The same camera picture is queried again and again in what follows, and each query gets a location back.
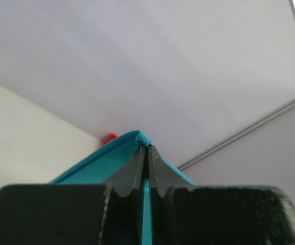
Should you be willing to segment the teal t shirt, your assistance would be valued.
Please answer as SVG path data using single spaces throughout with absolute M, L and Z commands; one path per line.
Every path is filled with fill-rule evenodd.
M 165 205 L 150 186 L 144 163 L 156 160 L 171 190 Z M 79 194 L 67 206 L 54 244 L 199 244 L 196 216 L 179 210 L 179 199 L 191 180 L 162 159 L 151 141 L 132 131 L 107 143 L 54 179 L 68 194 Z

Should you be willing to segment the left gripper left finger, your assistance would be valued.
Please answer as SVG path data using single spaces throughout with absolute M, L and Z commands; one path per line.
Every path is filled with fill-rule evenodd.
M 101 184 L 0 188 L 0 244 L 141 244 L 145 147 Z

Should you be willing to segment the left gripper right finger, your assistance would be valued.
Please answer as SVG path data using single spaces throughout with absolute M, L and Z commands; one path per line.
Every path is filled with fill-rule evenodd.
M 272 186 L 197 186 L 147 150 L 153 244 L 295 244 L 295 209 Z

